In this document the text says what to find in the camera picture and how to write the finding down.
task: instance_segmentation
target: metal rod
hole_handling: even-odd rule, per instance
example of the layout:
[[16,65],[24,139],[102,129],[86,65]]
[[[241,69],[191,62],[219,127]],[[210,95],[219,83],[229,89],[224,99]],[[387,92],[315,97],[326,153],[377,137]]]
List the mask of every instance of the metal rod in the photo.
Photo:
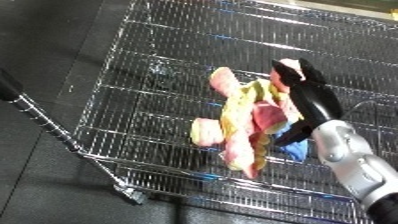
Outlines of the metal rod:
[[56,122],[28,95],[22,93],[18,99],[10,101],[21,113],[41,126],[47,133],[62,142],[70,152],[86,151],[82,144],[75,140],[60,123]]

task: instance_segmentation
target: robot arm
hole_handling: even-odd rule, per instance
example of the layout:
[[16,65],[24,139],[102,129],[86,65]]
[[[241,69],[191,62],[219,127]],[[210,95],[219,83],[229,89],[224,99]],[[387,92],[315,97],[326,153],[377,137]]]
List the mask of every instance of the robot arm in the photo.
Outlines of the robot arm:
[[398,223],[398,173],[374,155],[369,143],[358,135],[343,115],[336,95],[321,72],[299,60],[305,81],[294,69],[273,61],[281,82],[304,120],[276,139],[279,146],[312,137],[319,160],[330,167],[340,184],[377,224]]

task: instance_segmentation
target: metal grid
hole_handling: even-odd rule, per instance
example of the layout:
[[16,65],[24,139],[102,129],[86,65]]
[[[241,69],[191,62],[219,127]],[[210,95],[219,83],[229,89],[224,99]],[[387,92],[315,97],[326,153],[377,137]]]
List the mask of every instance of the metal grid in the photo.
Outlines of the metal grid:
[[370,223],[313,144],[303,164],[271,147],[267,167],[248,181],[225,167],[222,145],[192,145],[189,129],[195,117],[220,115],[224,99],[207,82],[216,67],[246,83],[268,77],[270,59],[304,57],[346,110],[376,99],[346,119],[397,168],[397,29],[259,1],[133,0],[77,135],[88,156],[136,189],[270,219]]

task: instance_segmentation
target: plush toy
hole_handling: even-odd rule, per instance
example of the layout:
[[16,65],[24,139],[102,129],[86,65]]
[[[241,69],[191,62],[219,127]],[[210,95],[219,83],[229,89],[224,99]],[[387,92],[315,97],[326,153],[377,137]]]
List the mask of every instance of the plush toy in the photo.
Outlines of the plush toy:
[[[281,62],[300,72],[298,61],[283,59]],[[191,128],[192,142],[198,146],[224,143],[221,156],[228,168],[241,170],[250,179],[266,165],[264,156],[270,135],[281,135],[286,125],[300,118],[289,98],[289,87],[280,82],[276,71],[270,75],[271,81],[257,79],[241,85],[229,68],[218,68],[209,82],[227,98],[220,120],[197,118]],[[282,150],[289,154],[292,151]],[[300,156],[291,154],[293,159],[305,155],[306,151]]]

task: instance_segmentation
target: black handle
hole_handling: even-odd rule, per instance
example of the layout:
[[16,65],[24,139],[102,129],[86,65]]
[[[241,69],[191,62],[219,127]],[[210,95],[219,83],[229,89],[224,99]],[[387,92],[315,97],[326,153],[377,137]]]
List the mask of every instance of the black handle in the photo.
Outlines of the black handle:
[[22,84],[0,68],[0,99],[14,101],[23,92]]
[[379,199],[367,213],[375,224],[398,224],[398,193]]

